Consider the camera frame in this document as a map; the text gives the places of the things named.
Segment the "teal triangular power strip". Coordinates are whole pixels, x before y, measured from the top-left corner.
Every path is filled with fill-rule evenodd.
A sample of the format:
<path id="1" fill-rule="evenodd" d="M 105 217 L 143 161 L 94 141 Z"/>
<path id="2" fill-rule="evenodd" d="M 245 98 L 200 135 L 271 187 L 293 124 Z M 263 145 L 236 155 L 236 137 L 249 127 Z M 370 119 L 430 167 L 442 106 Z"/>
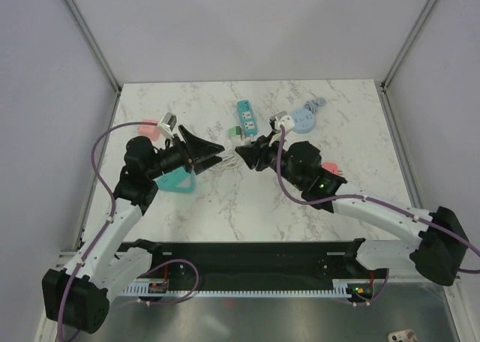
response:
<path id="1" fill-rule="evenodd" d="M 195 191 L 196 179 L 193 173 L 186 172 L 184 168 L 178 168 L 168 172 L 155 182 L 160 191 L 172 192 L 177 194 L 190 194 Z"/>

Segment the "pink cube socket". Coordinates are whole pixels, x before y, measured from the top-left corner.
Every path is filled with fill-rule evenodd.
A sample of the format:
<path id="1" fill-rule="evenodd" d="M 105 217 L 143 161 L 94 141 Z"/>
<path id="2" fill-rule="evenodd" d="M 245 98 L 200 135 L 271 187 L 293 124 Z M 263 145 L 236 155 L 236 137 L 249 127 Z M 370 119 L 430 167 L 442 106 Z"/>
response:
<path id="1" fill-rule="evenodd" d="M 148 137 L 152 142 L 159 140 L 161 131 L 158 128 L 158 121 L 143 119 L 142 124 L 137 128 L 139 136 Z"/>

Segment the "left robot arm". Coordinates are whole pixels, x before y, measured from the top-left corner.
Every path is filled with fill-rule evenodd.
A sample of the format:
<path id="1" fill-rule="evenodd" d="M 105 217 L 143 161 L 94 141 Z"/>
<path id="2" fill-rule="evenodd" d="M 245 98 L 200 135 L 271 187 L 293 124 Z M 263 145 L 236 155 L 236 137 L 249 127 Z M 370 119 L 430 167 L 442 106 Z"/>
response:
<path id="1" fill-rule="evenodd" d="M 116 253 L 155 199 L 157 178 L 179 168 L 200 174 L 221 162 L 222 145 L 193 135 L 183 125 L 178 130 L 165 148 L 154 147 L 147 136 L 127 142 L 118 183 L 107 191 L 110 210 L 103 223 L 75 257 L 43 276 L 46 317 L 57 323 L 58 341 L 65 340 L 66 326 L 76 333 L 95 333 L 111 304 L 135 279 L 156 277 L 164 270 L 165 260 L 154 252 L 159 247 L 154 242 L 138 240 L 123 256 Z"/>

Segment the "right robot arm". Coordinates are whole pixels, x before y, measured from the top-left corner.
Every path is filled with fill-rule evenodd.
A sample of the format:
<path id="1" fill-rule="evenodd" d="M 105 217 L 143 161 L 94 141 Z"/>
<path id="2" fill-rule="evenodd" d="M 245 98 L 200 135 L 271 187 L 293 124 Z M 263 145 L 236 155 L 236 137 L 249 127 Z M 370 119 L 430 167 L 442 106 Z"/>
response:
<path id="1" fill-rule="evenodd" d="M 407 207 L 369 194 L 323 168 L 319 149 L 307 141 L 284 150 L 281 141 L 261 136 L 235 148 L 235 153 L 252 170 L 274 170 L 280 187 L 290 183 L 300 191 L 299 198 L 291 199 L 294 203 L 354 218 L 394 236 L 386 241 L 356 238 L 350 242 L 343 255 L 348 275 L 357 278 L 377 269 L 415 269 L 435 284 L 454 283 L 469 241 L 452 210 Z"/>

